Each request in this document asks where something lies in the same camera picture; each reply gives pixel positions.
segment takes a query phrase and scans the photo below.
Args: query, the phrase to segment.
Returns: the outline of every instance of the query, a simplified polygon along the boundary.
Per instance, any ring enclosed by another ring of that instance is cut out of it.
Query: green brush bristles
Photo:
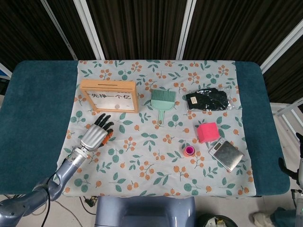
[[[175,102],[176,92],[174,91],[161,91],[161,90],[152,90],[151,91],[152,100],[168,101]]]

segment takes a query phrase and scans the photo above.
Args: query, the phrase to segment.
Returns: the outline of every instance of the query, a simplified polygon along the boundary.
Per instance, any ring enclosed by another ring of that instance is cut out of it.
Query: floor
[[[300,115],[301,119],[303,119],[303,114],[299,111],[297,113]],[[274,117],[274,119],[281,142],[281,147],[285,156],[286,165],[289,169],[295,171],[299,166],[299,144],[291,132],[287,129],[286,124],[283,122],[283,120],[276,117]],[[299,187],[296,185],[295,181],[291,180],[290,188],[298,189]],[[58,199],[58,201],[75,214],[83,227],[94,226],[95,216],[85,212],[78,197],[67,198],[62,196]],[[197,215],[202,213],[225,215],[234,220],[240,227],[253,227],[254,224],[251,218],[251,215],[253,213],[258,211],[272,213],[278,206],[285,209],[294,209],[290,191],[283,195],[247,198],[245,200],[227,200],[216,197],[196,197]],[[89,208],[88,206],[86,207],[90,212],[94,213],[96,211],[96,206],[93,208]],[[35,211],[35,214],[38,214],[42,210],[43,207]],[[18,227],[39,227],[43,222],[45,214],[46,212],[38,216],[29,215],[27,217],[24,217],[20,221]],[[45,227],[60,226],[77,227],[80,225],[71,213],[66,211],[58,203],[52,202],[51,210]]]

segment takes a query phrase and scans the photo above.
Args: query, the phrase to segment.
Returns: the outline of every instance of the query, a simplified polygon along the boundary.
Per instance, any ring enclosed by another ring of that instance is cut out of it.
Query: black curtain
[[[183,59],[261,65],[302,18],[302,0],[197,0]]]
[[[107,59],[175,59],[186,0],[87,0]]]
[[[303,97],[303,36],[265,73],[268,96],[274,103],[293,103]]]
[[[82,26],[73,0],[48,0],[53,14],[78,59],[93,60],[95,54]]]
[[[23,60],[72,60],[39,0],[1,0],[0,62],[9,70]]]

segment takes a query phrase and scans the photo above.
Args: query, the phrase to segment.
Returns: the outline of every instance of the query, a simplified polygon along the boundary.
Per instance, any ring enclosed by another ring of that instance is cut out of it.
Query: wooden box
[[[84,79],[80,90],[94,111],[138,113],[138,96],[134,81]]]

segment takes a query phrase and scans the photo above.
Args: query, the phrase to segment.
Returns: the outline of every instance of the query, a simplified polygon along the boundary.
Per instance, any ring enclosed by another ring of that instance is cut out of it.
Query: dustpan handle
[[[164,110],[159,110],[158,125],[163,125],[164,112]]]

